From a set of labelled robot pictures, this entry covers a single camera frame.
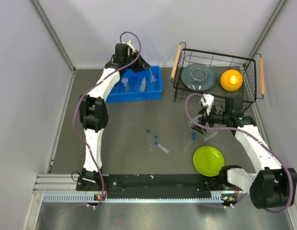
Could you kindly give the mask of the small clear glass funnel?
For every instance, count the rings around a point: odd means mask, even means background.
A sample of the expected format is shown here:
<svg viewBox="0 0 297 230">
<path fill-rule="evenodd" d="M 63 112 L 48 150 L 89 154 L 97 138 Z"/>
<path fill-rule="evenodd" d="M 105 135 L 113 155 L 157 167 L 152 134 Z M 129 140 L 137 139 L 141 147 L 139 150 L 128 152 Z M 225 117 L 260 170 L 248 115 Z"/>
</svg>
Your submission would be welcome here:
<svg viewBox="0 0 297 230">
<path fill-rule="evenodd" d="M 156 76 L 152 73 L 151 69 L 149 69 L 149 71 L 150 71 L 150 77 L 149 77 L 150 83 L 156 82 Z"/>
</svg>

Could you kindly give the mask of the clear plastic bag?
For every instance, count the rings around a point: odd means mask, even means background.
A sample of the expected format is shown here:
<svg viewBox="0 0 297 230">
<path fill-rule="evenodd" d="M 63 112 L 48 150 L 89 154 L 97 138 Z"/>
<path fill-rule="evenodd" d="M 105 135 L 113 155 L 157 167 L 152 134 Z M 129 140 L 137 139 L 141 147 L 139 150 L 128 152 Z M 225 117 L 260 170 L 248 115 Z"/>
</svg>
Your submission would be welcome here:
<svg viewBox="0 0 297 230">
<path fill-rule="evenodd" d="M 141 82 L 139 91 L 140 91 L 140 92 L 144 92 L 144 91 L 146 91 L 146 77 L 145 77 L 145 76 L 144 76 L 143 79 L 142 79 L 142 82 Z"/>
</svg>

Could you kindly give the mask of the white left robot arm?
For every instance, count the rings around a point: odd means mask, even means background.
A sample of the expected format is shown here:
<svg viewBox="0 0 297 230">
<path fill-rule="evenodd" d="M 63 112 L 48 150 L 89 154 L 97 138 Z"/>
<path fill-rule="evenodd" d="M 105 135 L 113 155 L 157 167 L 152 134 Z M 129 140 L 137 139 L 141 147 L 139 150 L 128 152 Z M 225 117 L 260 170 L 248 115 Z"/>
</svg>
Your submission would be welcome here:
<svg viewBox="0 0 297 230">
<path fill-rule="evenodd" d="M 108 123 L 106 99 L 112 88 L 120 81 L 126 70 L 141 72 L 151 66 L 145 62 L 132 41 L 118 43 L 115 54 L 105 65 L 100 79 L 94 88 L 79 99 L 80 123 L 85 135 L 85 162 L 77 179 L 77 191 L 102 191 L 105 188 L 102 176 L 101 143 Z"/>
</svg>

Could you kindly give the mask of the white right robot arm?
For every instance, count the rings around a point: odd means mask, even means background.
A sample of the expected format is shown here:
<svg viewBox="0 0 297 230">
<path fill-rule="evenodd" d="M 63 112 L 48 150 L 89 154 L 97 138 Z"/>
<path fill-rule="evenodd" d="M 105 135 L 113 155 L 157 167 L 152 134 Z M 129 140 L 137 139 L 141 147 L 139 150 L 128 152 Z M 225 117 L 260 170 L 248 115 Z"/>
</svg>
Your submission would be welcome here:
<svg viewBox="0 0 297 230">
<path fill-rule="evenodd" d="M 219 185 L 225 190 L 233 186 L 242 189 L 257 209 L 284 213 L 294 203 L 297 172 L 287 168 L 266 145 L 254 119 L 244 115 L 242 99 L 227 97 L 225 109 L 218 111 L 212 95 L 198 96 L 202 109 L 198 118 L 190 119 L 194 129 L 203 135 L 210 131 L 231 131 L 255 169 L 255 173 L 249 173 L 237 165 L 223 166 L 219 171 Z"/>
</svg>

